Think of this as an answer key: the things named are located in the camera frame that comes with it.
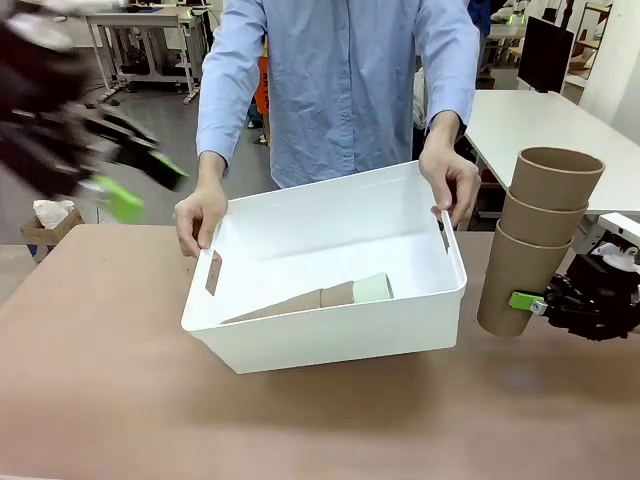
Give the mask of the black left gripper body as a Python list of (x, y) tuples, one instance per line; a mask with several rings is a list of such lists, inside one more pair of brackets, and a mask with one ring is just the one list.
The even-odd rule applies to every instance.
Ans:
[(41, 195), (72, 195), (91, 176), (71, 111), (90, 72), (51, 16), (1, 18), (1, 166)]

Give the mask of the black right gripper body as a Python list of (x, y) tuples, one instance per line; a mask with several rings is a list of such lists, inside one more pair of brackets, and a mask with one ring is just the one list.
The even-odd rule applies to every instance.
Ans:
[(639, 326), (639, 274), (578, 255), (547, 287), (547, 319), (588, 340), (625, 339)]

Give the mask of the person's right hand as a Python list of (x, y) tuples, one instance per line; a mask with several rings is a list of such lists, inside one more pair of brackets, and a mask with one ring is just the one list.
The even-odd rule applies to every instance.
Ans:
[(197, 187), (176, 204), (175, 227), (184, 256), (198, 258), (202, 250), (211, 247), (213, 234), (227, 208), (228, 200), (219, 184)]

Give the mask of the person's left hand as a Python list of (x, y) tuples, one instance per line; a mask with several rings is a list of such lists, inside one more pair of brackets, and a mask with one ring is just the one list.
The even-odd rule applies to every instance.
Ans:
[(432, 189), (434, 211), (437, 214), (447, 212), (454, 227), (467, 223), (481, 185), (477, 166), (452, 148), (425, 146), (419, 158), (419, 169)]

